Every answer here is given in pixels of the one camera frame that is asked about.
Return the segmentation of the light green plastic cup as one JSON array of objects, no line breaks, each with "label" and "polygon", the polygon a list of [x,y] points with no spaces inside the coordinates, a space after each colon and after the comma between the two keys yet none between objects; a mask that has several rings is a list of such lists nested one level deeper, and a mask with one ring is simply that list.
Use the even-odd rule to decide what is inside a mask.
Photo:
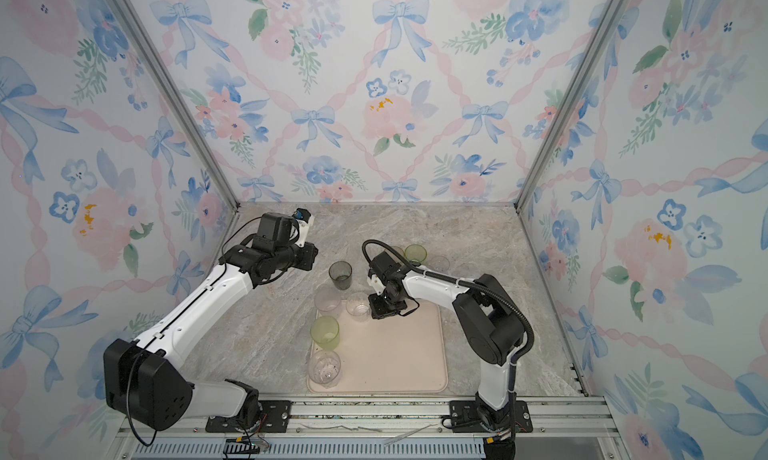
[{"label": "light green plastic cup", "polygon": [[340,325],[334,317],[320,316],[313,322],[310,335],[318,348],[333,351],[340,344]]}]

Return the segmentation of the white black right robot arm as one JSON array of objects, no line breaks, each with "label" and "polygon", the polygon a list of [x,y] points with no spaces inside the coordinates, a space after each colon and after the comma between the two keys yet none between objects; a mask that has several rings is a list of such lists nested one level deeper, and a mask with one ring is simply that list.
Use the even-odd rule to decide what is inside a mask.
[{"label": "white black right robot arm", "polygon": [[406,317],[423,301],[453,311],[467,344],[480,359],[476,423],[489,432],[511,431],[517,363],[532,347],[533,333],[501,284],[487,274],[453,278],[395,259],[388,251],[366,261],[374,319]]}]

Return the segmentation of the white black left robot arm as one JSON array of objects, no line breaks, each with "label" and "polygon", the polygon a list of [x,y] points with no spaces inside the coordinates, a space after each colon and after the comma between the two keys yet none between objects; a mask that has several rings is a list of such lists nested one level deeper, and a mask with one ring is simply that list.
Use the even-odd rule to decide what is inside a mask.
[{"label": "white black left robot arm", "polygon": [[262,418],[259,392],[243,382],[186,379],[190,353],[237,302],[290,269],[309,271],[317,257],[307,240],[311,213],[266,213],[258,229],[224,252],[201,285],[155,326],[131,341],[115,340],[104,351],[106,405],[164,431],[186,418],[214,417],[252,429]]}]

